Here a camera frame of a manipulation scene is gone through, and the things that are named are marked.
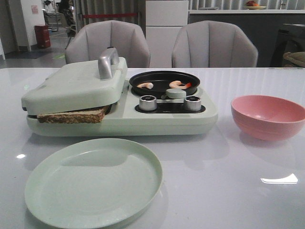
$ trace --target sandwich maker lid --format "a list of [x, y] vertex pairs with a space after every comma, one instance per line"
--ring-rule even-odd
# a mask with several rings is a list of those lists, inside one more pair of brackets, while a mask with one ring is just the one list
[[110, 105], [120, 99], [126, 60], [111, 65], [112, 78], [101, 79], [98, 61], [70, 63], [26, 93], [21, 104], [29, 115], [51, 114]]

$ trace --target pink bowl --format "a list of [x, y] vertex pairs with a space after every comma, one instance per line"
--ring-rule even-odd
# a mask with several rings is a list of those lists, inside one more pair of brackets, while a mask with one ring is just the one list
[[233, 99], [232, 115], [245, 133], [266, 141], [296, 135], [305, 124], [305, 108], [294, 102], [266, 95], [245, 95]]

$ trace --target sandwich maker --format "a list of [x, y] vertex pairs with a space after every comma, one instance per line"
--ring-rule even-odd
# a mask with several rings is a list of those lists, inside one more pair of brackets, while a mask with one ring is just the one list
[[[194, 135], [208, 132], [218, 114], [198, 86], [192, 95], [179, 88], [164, 96], [137, 94], [126, 80], [127, 64], [115, 48], [98, 60], [63, 66], [21, 99], [30, 129], [43, 136]], [[40, 123], [37, 115], [110, 105], [100, 123]]]

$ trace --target red trash can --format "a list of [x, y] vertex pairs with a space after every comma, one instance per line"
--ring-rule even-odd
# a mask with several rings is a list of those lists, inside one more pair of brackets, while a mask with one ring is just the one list
[[51, 46], [50, 36], [47, 25], [35, 25], [35, 34], [37, 46], [40, 49], [45, 49]]

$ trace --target red rope barrier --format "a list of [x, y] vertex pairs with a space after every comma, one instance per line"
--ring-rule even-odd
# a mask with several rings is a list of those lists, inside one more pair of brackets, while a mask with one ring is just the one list
[[118, 13], [118, 14], [87, 14], [83, 15], [82, 18], [125, 18], [135, 17], [137, 13]]

